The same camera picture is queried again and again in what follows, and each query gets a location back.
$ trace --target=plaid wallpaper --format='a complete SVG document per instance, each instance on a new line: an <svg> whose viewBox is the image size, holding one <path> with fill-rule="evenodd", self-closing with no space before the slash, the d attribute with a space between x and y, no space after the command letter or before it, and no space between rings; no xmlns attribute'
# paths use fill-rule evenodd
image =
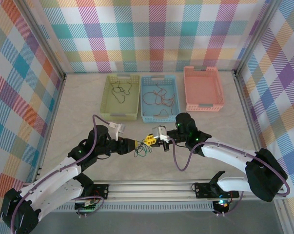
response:
<svg viewBox="0 0 294 234"><path fill-rule="evenodd" d="M261 143L290 175L294 215L294 0L283 0L242 75Z"/></svg>
<svg viewBox="0 0 294 234"><path fill-rule="evenodd" d="M0 0L0 208L5 192L32 179L59 85L18 8Z"/></svg>
<svg viewBox="0 0 294 234"><path fill-rule="evenodd" d="M270 0L27 0L67 72L232 70Z"/></svg>

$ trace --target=tangled cable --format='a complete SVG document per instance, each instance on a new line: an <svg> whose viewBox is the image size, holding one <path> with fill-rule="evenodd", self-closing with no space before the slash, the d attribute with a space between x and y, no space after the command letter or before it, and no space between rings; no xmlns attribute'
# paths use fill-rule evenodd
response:
<svg viewBox="0 0 294 234"><path fill-rule="evenodd" d="M146 145L144 141L138 141L139 145L135 148L134 151L134 157L140 156L140 157L145 157L148 153L152 152L152 147L149 145Z"/></svg>
<svg viewBox="0 0 294 234"><path fill-rule="evenodd" d="M132 88L132 84L131 84L130 82L127 82L128 84L131 85L131 87L127 90L127 93L126 93L125 90L123 89L123 87L120 86L120 83L121 83L121 82L120 82L119 80L116 81L116 82L114 82L114 83L111 83L111 86L112 86L112 90L111 90L111 92L112 92L113 96L118 100L118 102L119 102L120 104L122 104L122 103L124 103L125 100L126 100L125 95L130 95L130 94L131 94L129 91L130 91L131 88ZM121 102L121 101L118 99L118 97L115 95L115 93L124 93L125 95L122 95L123 98L124 98L124 100Z"/></svg>
<svg viewBox="0 0 294 234"><path fill-rule="evenodd" d="M167 94L167 90L164 89L164 88L161 88L159 87L159 85L157 84L157 87L160 89L160 91L153 91L153 92L146 92L143 96L142 96L142 101L146 104L146 105L164 105L164 106L167 106L167 107L170 107L171 108L171 113L173 115L173 106L175 104L175 95L176 94L173 94L171 98L165 98L165 95ZM155 99L155 102L154 103L147 103L145 101L145 96L147 94L153 94L155 95L156 99ZM168 112L167 110L165 109L162 109L160 111L160 113L158 115L155 115L155 116L159 116L161 115L162 111L165 111L168 115Z"/></svg>

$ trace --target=purple cable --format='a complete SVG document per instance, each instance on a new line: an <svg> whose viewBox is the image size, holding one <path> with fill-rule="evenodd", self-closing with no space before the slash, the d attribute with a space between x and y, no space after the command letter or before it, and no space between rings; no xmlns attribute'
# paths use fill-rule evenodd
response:
<svg viewBox="0 0 294 234"><path fill-rule="evenodd" d="M99 198L100 200L102 200L102 203L100 204L100 206L98 206L97 209L95 209L94 211L88 213L87 216L91 216L91 215L93 215L94 213L96 213L96 212L97 212L97 211L103 206L103 204L104 204L104 198L101 197L101 196L86 196L86 197L76 197L76 198L73 199L73 200L84 200L84 199L91 199L91 198Z"/></svg>
<svg viewBox="0 0 294 234"><path fill-rule="evenodd" d="M177 166L177 168L183 172L187 169L187 167L189 166L189 163L190 163L190 159L191 159L191 156L194 152L194 150L199 146L199 145L214 145L214 146L217 146L217 147L222 147L222 148L225 148L227 150L230 150L230 151L233 151L233 152L236 152L238 154L243 154L245 156L248 156L252 159L255 159L256 161L260 162L261 164L263 164L265 167L267 167L269 170L271 170L273 173L275 173L275 175L282 181L282 183L285 185L285 187L287 188L287 191L283 194L280 194L280 193L277 193L277 195L280 195L280 196L287 196L290 194L290 186L289 184L287 183L287 181L285 180L285 178L283 178L283 176L277 172L273 167L271 167L268 163L264 162L263 160L249 154L249 153L245 153L244 151L242 150L238 150L238 149L235 149L233 147L230 147L228 145L224 145L224 144L220 144L220 143L216 143L216 142L209 142L209 141L206 141L206 142L200 142L198 144L196 144L192 150L190 151L190 154L189 154L189 157L188 157L188 161L186 163L186 166L183 168L183 169L180 169L180 167L178 166L177 164L177 160L176 160L176 155L175 155L175 141L173 138L168 138L169 140L171 140L173 142L173 157L174 157L174 163L175 165Z"/></svg>
<svg viewBox="0 0 294 234"><path fill-rule="evenodd" d="M100 119L102 122L106 123L106 124L109 124L109 122L103 120L102 118L100 118L99 116L97 115L93 115L93 123L94 123L94 133L95 133L95 138L94 138L94 144L91 148L91 150L82 158L80 158L79 160L67 165L67 166L64 166L62 168L60 168L59 171L54 171L52 172L51 174L47 175L44 179L42 179L40 182L38 182L32 189L31 191L34 191L39 185L41 185L43 182L45 182L47 179L49 179L50 177L52 177L54 174L58 173L58 172L61 172L69 167L71 167L72 165L75 165L75 164L78 164L79 162L85 160L90 154L91 152L94 150L95 148L95 145L96 145L96 142L97 142L97 128L96 128L96 121L95 121L95 117L97 117L98 119ZM15 234L15 219L16 219L16 215L17 215L17 211L20 207L20 205L22 204L22 202L30 195L30 192L27 192L23 198L19 201L19 203L17 204L13 214L12 214L12 217L11 217L11 223L10 223L10 231L11 231L11 234Z"/></svg>

